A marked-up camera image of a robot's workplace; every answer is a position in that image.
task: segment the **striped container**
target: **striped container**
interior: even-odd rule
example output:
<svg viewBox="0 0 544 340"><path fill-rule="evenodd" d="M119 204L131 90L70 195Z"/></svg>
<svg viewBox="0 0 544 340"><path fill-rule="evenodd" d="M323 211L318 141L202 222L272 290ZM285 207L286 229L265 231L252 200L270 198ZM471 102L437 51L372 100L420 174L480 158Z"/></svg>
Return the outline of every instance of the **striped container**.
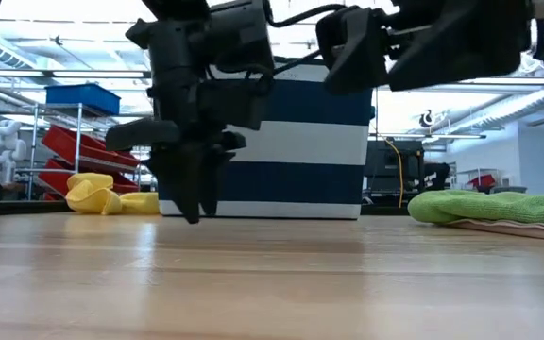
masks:
<svg viewBox="0 0 544 340"><path fill-rule="evenodd" d="M371 91L332 96L315 81L278 80L260 131L230 163L219 216L357 219ZM179 215L159 188L163 215Z"/></svg>

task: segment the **green towel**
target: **green towel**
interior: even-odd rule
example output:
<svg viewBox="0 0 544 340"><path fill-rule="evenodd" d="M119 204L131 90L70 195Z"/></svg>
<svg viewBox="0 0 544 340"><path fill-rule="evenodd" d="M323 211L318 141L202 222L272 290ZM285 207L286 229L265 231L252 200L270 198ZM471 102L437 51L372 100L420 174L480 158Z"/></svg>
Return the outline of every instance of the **green towel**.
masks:
<svg viewBox="0 0 544 340"><path fill-rule="evenodd" d="M460 190L427 192L409 203L408 212L419 222L436 224L465 218L544 223L544 195L485 195Z"/></svg>

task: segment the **ceiling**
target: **ceiling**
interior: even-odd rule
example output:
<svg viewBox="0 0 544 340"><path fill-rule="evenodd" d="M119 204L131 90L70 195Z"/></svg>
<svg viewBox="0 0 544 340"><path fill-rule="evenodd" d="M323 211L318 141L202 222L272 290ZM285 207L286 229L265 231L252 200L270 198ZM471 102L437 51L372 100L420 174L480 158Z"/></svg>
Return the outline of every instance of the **ceiling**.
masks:
<svg viewBox="0 0 544 340"><path fill-rule="evenodd" d="M210 5L221 3L210 0ZM395 11L390 0L271 0L275 19L282 20L307 9L329 3L360 5ZM0 44L30 61L35 68L68 70L147 70L144 51L125 38L137 18L154 20L140 0L3 0L0 8ZM300 57L315 48L317 18L282 29L269 27L272 50L276 56ZM62 47L56 44L59 37ZM538 69L525 58L523 71ZM148 86L144 80L98 80L104 87L131 89ZM2 85L34 100L44 101L40 85L19 79L0 78ZM144 92L118 92L123 112L150 111ZM443 93L380 91L373 97L378 106L379 130L400 132L418 127L418 116L431 110L467 108L496 98L496 93Z"/></svg>

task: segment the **wooden table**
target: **wooden table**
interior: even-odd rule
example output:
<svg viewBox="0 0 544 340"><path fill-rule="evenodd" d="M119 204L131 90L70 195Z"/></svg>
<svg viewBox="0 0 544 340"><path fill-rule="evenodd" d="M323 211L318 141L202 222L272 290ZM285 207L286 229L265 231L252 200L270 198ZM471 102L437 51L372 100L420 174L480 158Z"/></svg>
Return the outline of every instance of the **wooden table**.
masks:
<svg viewBox="0 0 544 340"><path fill-rule="evenodd" d="M544 241L408 217L0 217L0 339L544 340Z"/></svg>

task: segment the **yellow cloth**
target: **yellow cloth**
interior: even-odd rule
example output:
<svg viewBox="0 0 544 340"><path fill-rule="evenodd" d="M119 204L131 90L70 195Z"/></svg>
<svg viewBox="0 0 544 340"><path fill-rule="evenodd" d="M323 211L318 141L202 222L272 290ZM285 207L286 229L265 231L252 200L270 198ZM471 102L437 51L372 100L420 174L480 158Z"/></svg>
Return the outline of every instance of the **yellow cloth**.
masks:
<svg viewBox="0 0 544 340"><path fill-rule="evenodd" d="M158 214L157 193L130 193L118 195L111 190L112 176L76 174L68 178L66 194L68 206L78 213Z"/></svg>

